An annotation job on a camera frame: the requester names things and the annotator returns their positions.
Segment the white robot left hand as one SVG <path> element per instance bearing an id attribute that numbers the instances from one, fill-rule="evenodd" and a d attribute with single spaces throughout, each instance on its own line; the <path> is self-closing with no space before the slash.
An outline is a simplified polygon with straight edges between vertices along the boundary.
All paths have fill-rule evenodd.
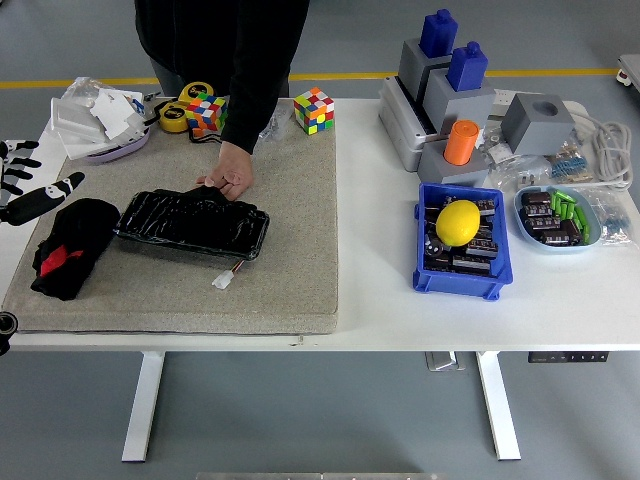
<path id="1" fill-rule="evenodd" d="M 66 198 L 85 179 L 82 172 L 74 172 L 52 184 L 25 193 L 17 185 L 9 183 L 7 177 L 30 180 L 33 174 L 26 168 L 39 168 L 42 162 L 29 157 L 13 155 L 16 150 L 34 150 L 39 146 L 32 140 L 2 140 L 1 141 L 1 190 L 16 198 L 1 204 L 1 221 L 12 226 L 23 225 L 44 215 L 62 204 Z"/>

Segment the person's left hand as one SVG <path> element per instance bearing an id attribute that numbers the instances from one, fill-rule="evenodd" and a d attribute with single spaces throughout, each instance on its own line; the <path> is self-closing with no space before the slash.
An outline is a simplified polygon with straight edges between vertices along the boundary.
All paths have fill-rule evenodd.
<path id="1" fill-rule="evenodd" d="M 217 164 L 207 175 L 198 177 L 196 184 L 218 189 L 227 200 L 237 200 L 254 185 L 251 155 L 244 149 L 223 141 Z"/>

